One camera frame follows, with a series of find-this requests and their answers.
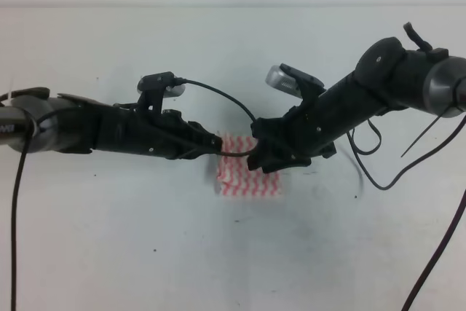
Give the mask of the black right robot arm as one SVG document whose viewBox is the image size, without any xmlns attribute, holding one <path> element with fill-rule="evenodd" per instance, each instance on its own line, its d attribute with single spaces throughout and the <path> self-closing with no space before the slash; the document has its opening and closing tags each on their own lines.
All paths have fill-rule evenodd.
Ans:
<svg viewBox="0 0 466 311">
<path fill-rule="evenodd" d="M 271 67 L 266 83 L 301 102 L 283 117 L 252 123 L 257 145 L 247 158 L 249 170 L 272 173 L 329 158 L 336 139 L 391 111 L 412 108 L 441 117 L 465 112 L 465 59 L 432 48 L 412 24 L 403 28 L 417 50 L 406 50 L 395 37 L 381 39 L 329 88 L 284 63 Z"/>
</svg>

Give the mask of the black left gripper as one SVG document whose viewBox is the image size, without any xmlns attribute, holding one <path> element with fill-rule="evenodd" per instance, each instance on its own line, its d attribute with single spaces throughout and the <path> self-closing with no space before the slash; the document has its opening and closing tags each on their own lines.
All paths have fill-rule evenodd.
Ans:
<svg viewBox="0 0 466 311">
<path fill-rule="evenodd" d="M 90 154 L 94 150 L 161 157 L 168 160 L 195 160 L 222 150 L 222 139 L 200 123 L 188 121 L 188 139 L 199 147 L 184 146 L 165 136 L 134 111 L 99 103 L 76 95 L 60 94 L 76 105 L 73 111 L 58 115 L 63 129 L 76 142 L 63 149 L 66 154 Z"/>
</svg>

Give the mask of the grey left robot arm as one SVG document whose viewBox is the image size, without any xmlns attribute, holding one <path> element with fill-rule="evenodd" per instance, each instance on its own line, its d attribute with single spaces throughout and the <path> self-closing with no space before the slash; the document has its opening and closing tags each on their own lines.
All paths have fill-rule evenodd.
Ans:
<svg viewBox="0 0 466 311">
<path fill-rule="evenodd" d="M 1 143 L 15 151 L 90 154 L 110 151 L 193 160 L 221 151 L 222 140 L 181 113 L 153 115 L 136 106 L 108 105 L 69 94 L 50 96 L 49 89 L 17 90 L 1 99 Z"/>
</svg>

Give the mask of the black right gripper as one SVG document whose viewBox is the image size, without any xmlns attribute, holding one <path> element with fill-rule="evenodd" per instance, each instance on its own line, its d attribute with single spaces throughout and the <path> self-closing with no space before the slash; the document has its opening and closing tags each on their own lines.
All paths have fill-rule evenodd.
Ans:
<svg viewBox="0 0 466 311">
<path fill-rule="evenodd" d="M 314 109 L 317 103 L 302 101 L 281 118 L 258 118 L 251 123 L 252 136 L 257 146 L 247 157 L 249 171 L 274 173 L 288 168 L 305 168 L 311 159 L 328 159 L 336 154 L 333 141 L 319 144 L 320 134 L 315 124 Z M 291 147 L 289 152 L 281 147 Z"/>
</svg>

